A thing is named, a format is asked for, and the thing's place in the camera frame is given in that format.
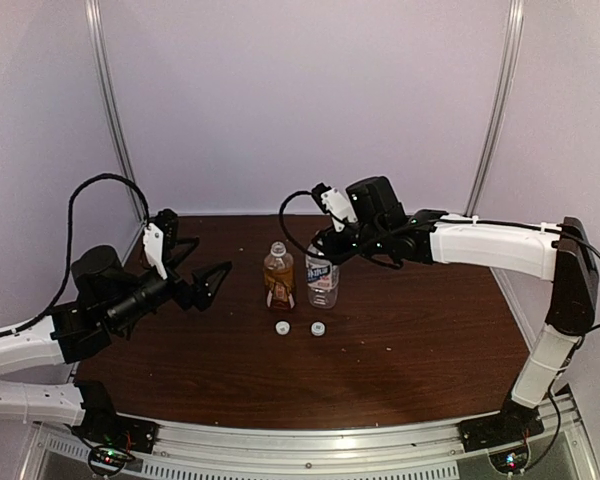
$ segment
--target plastic bottle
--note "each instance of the plastic bottle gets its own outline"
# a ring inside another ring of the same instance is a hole
[[[296,306],[293,257],[282,242],[271,245],[271,252],[264,259],[264,286],[268,308],[292,310]]]
[[[313,244],[307,249],[311,253],[322,255]],[[314,258],[306,255],[307,286],[309,303],[316,308],[333,308],[338,300],[340,268],[326,258]]]

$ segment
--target brown bottle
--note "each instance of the brown bottle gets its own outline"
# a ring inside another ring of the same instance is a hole
[[[264,259],[264,294],[270,309],[291,310],[296,306],[293,257],[282,242],[271,245]]]

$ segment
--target vertical metal rail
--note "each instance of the vertical metal rail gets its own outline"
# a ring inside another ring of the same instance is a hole
[[[509,98],[509,92],[511,91],[516,64],[518,62],[518,52],[520,51],[520,40],[522,38],[522,25],[524,20],[523,10],[524,0],[511,0],[507,33],[504,42],[504,50],[502,52],[502,64],[500,65],[500,77],[498,79],[493,109],[491,111],[489,128],[487,130],[484,146],[482,147],[480,164],[478,165],[476,178],[465,210],[466,216],[474,215],[476,212],[498,143],[500,129],[502,128],[504,120],[504,111],[507,105],[507,99]]]
[[[102,30],[102,20],[100,18],[100,2],[99,0],[86,0],[85,6],[87,10],[87,24],[91,34],[91,44],[96,60],[96,71],[100,80],[100,91],[102,93],[107,123],[109,124],[109,131],[118,158],[118,164],[120,165],[122,175],[135,182],[135,175],[133,174],[133,168],[131,167],[129,151],[124,139],[120,115],[118,113],[118,107],[113,91],[113,82],[109,71],[107,50]],[[140,202],[130,189],[127,188],[127,192],[131,199],[135,217],[138,222],[141,222],[143,219],[143,211]]]

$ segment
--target white wall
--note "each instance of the white wall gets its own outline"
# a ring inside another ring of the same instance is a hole
[[[297,189],[377,174],[408,210],[462,211],[508,9],[507,0],[102,2],[136,176],[154,209],[183,213],[272,213]]]
[[[46,306],[63,272],[69,195],[118,170],[86,25],[80,0],[0,2],[0,326]],[[75,258],[99,243],[124,252],[136,229],[124,189],[111,182],[85,191],[75,213]],[[14,478],[25,432],[0,422],[0,480]]]
[[[600,1],[527,2],[518,70],[479,213],[529,222],[577,216],[600,249]],[[551,286],[509,279],[533,335]],[[598,311],[600,318],[600,295]],[[587,338],[568,378],[600,462],[600,331]]]

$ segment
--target wooden table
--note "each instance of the wooden table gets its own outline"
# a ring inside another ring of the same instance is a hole
[[[325,217],[289,217],[306,240]],[[262,262],[282,234],[275,217],[188,217],[181,236],[201,246],[179,269],[232,260],[206,312],[173,303],[143,319],[78,370],[102,381],[121,413],[246,428],[386,426],[497,410],[527,349],[490,271],[361,259],[342,267],[333,310],[306,299],[304,259],[293,247],[299,304],[264,306]],[[130,257],[138,270],[139,246]],[[291,333],[276,334],[288,320]],[[310,326],[322,321],[324,337]]]

